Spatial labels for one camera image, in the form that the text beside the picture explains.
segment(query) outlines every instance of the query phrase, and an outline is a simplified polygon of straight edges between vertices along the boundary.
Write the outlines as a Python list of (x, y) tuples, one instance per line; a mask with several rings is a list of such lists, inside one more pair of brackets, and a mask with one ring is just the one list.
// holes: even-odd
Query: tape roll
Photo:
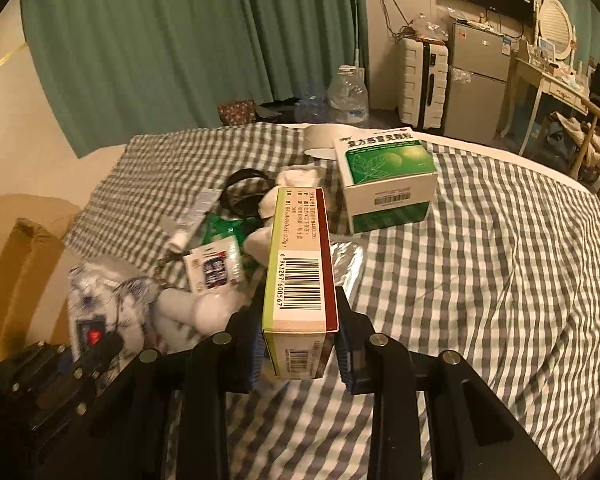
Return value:
[(349, 124), (312, 124), (304, 129), (304, 153), (314, 158), (336, 160), (333, 141), (359, 132), (359, 128)]

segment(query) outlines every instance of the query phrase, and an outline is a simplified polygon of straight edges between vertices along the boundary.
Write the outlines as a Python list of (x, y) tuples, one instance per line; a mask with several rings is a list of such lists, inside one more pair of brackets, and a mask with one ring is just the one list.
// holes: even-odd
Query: black headphones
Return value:
[[(246, 194), (245, 196), (229, 197), (228, 189), (248, 178), (261, 178), (267, 184), (267, 189), (256, 191), (252, 194)], [(262, 197), (264, 197), (275, 185), (276, 181), (263, 171), (254, 170), (253, 168), (238, 170), (226, 180), (224, 189), (220, 195), (220, 205), (240, 218), (249, 218), (252, 216), (260, 217), (258, 205), (260, 204)]]

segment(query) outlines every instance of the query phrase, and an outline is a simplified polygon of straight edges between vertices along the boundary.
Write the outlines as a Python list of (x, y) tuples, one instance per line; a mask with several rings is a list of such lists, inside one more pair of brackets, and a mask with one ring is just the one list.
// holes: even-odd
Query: gray and white plaid sheet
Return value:
[[(203, 187), (240, 168), (277, 173), (320, 164), (346, 232), (334, 162), (301, 151), (299, 130), (254, 124), (138, 136), (95, 189), (66, 244), (110, 253), (151, 275), (175, 218)], [(408, 349), (457, 349), (531, 435), (563, 479), (600, 448), (600, 204), (535, 171), (426, 143), (440, 172), (423, 222), (366, 233), (368, 261), (352, 307)], [(182, 265), (167, 279), (185, 287)], [(232, 476), (362, 478), (370, 397), (352, 397), (335, 359), (317, 381), (228, 398)], [(420, 399), (422, 468), (430, 478)]]

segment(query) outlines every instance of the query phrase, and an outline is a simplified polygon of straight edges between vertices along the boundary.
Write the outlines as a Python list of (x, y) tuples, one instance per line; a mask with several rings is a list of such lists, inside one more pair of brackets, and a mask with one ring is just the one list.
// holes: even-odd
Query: screw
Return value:
[(157, 358), (158, 352), (153, 348), (147, 348), (140, 352), (140, 361), (143, 363), (153, 363)]
[(211, 341), (217, 345), (228, 345), (231, 342), (231, 334), (228, 332), (218, 332), (214, 334)]
[(369, 338), (369, 342), (373, 346), (385, 346), (389, 342), (389, 338), (381, 333), (375, 333)]
[(460, 362), (460, 354), (453, 350), (445, 350), (442, 352), (442, 360), (449, 365), (457, 365)]

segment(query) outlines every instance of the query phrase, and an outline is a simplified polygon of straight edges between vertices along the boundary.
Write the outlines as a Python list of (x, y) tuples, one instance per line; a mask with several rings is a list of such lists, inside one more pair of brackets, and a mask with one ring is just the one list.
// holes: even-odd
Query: small box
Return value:
[(424, 220), (438, 172), (412, 133), (361, 130), (334, 142), (352, 233)]
[(337, 331), (324, 193), (314, 187), (281, 187), (262, 312), (276, 376), (322, 377)]
[(191, 291), (196, 294), (225, 285), (237, 286), (242, 280), (240, 247), (235, 236), (196, 247), (182, 261)]

